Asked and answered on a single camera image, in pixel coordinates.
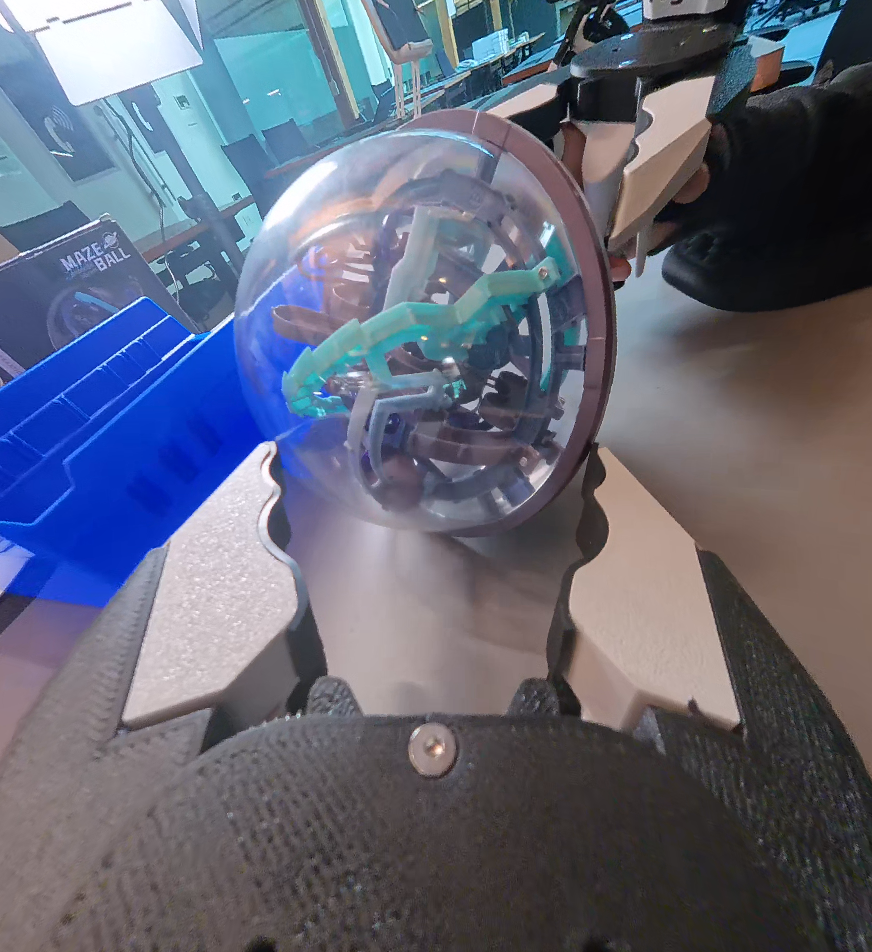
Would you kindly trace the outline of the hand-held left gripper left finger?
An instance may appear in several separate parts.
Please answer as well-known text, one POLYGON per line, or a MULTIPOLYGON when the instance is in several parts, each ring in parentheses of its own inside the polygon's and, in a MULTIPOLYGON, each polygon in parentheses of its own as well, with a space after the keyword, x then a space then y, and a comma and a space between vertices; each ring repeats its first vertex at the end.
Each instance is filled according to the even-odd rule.
POLYGON ((289 540, 281 460, 263 443, 168 540, 125 726, 209 709, 243 730, 305 708, 325 653, 289 540))

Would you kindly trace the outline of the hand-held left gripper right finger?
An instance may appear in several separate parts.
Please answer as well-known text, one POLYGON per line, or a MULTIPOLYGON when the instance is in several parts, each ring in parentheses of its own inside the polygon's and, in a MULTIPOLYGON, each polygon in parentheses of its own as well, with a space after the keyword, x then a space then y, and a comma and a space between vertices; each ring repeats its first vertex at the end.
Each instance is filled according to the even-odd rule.
POLYGON ((608 449, 585 502, 606 538, 568 584, 561 678, 581 719, 631 733, 646 708, 740 724, 694 538, 608 449))

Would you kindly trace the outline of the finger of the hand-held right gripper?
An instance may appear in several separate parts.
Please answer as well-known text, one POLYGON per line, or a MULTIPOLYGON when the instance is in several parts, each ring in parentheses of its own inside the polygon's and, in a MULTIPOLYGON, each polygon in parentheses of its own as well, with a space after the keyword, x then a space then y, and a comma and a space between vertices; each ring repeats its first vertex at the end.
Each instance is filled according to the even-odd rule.
POLYGON ((583 193, 610 253, 633 248, 643 273, 656 215, 703 160, 712 122, 715 75, 683 79, 649 92, 637 122, 583 123, 583 193))
POLYGON ((557 83, 524 83, 494 93, 484 102, 484 113, 521 128, 560 128, 568 104, 557 83))

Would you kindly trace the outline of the clear plastic maze ball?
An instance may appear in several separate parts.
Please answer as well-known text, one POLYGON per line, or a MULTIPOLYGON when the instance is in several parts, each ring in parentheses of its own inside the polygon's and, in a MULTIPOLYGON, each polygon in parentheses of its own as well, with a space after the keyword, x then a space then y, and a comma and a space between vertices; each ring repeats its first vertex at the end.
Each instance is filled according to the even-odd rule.
POLYGON ((368 522, 480 537, 596 440, 616 315, 603 240, 508 118, 424 115, 316 161, 239 279, 239 377, 287 473, 368 522))

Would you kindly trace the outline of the dark blue maze ball box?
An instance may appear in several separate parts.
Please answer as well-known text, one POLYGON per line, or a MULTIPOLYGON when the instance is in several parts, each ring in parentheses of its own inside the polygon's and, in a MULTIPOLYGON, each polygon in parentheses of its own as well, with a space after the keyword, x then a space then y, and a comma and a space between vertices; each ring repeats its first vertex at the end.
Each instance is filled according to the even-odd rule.
POLYGON ((198 331, 109 218, 2 263, 0 387, 144 297, 188 330, 198 331))

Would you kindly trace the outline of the person's right hand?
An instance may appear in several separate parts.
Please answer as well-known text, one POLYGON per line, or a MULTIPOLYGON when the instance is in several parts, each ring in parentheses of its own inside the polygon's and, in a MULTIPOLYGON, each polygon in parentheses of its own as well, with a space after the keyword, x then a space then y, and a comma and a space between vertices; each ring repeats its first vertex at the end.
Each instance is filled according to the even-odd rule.
POLYGON ((704 194, 711 181, 711 172, 706 162, 688 179, 680 191, 648 224, 640 235, 615 249, 608 255, 613 289, 619 291, 631 277, 643 273, 641 258, 657 255, 675 244, 682 232, 682 219, 686 211, 704 194))

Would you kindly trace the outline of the blue plastic bin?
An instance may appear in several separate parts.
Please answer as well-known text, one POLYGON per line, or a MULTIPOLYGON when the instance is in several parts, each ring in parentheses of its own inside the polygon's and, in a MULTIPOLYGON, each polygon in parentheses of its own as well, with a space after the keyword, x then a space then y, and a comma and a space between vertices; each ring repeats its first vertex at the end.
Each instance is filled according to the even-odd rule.
POLYGON ((0 590, 104 605, 262 441, 232 319, 131 304, 0 388, 0 590))

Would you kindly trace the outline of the white light panel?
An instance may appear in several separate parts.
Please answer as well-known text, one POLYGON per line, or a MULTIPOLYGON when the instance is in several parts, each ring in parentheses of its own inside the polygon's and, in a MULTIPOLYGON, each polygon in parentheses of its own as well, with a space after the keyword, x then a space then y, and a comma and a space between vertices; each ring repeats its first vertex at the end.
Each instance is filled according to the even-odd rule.
POLYGON ((0 1, 0 26, 87 105, 203 64, 196 1, 0 1))

